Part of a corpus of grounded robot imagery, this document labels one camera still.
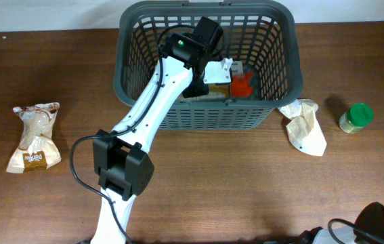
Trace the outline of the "grey plastic basket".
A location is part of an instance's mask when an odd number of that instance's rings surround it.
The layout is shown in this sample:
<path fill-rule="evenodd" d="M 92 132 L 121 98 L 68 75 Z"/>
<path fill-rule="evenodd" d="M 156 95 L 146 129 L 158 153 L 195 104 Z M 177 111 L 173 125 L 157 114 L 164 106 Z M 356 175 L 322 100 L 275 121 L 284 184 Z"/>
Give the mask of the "grey plastic basket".
<path fill-rule="evenodd" d="M 140 1 L 119 22 L 113 88 L 132 106 L 147 86 L 158 61 L 165 29 L 187 32 L 202 17 L 223 28 L 218 53 L 251 72 L 253 91 L 207 101 L 176 101 L 161 123 L 166 130 L 234 130 L 257 127 L 275 108 L 295 101 L 303 87 L 295 22 L 275 1 Z"/>

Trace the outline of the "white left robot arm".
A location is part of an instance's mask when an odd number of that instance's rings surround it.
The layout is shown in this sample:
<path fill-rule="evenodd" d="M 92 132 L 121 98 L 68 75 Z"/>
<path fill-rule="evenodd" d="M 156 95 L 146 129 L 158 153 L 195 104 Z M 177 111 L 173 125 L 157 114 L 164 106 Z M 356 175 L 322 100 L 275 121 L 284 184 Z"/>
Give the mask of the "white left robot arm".
<path fill-rule="evenodd" d="M 97 132 L 93 162 L 102 206 L 92 243 L 131 242 L 126 227 L 135 198 L 154 173 L 148 153 L 155 134 L 178 96 L 204 95 L 210 83 L 229 73 L 230 59 L 215 60 L 222 37 L 222 27 L 206 17 L 189 33 L 161 33 L 158 62 L 146 88 L 112 131 Z"/>

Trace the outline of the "white tissue multipack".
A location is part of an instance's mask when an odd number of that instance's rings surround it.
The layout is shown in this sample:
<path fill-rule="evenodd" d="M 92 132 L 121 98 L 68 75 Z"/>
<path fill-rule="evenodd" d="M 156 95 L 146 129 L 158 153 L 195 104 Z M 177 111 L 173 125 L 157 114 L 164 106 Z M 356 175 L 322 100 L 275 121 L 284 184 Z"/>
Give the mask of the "white tissue multipack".
<path fill-rule="evenodd" d="M 233 61 L 230 67 L 231 73 L 233 76 L 238 76 L 243 74 L 243 64 L 241 61 Z"/>

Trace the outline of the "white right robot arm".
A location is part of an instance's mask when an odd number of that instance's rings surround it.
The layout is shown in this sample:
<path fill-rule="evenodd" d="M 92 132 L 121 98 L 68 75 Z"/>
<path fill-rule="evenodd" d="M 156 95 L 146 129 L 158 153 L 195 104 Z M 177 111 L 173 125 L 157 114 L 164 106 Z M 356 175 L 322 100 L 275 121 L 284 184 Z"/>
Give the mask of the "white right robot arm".
<path fill-rule="evenodd" d="M 354 222 L 333 218 L 326 228 L 306 230 L 294 240 L 300 244 L 384 244 L 384 205 L 367 205 Z"/>

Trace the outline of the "orange biscuit packet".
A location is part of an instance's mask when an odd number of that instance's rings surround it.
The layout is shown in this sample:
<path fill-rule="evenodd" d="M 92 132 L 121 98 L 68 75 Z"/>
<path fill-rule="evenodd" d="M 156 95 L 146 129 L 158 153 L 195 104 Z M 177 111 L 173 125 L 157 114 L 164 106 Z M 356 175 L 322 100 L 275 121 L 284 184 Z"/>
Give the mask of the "orange biscuit packet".
<path fill-rule="evenodd" d="M 224 100 L 226 98 L 251 98 L 254 88 L 251 85 L 253 71 L 234 75 L 233 81 L 229 85 L 209 85 L 209 93 L 194 98 L 196 101 Z"/>

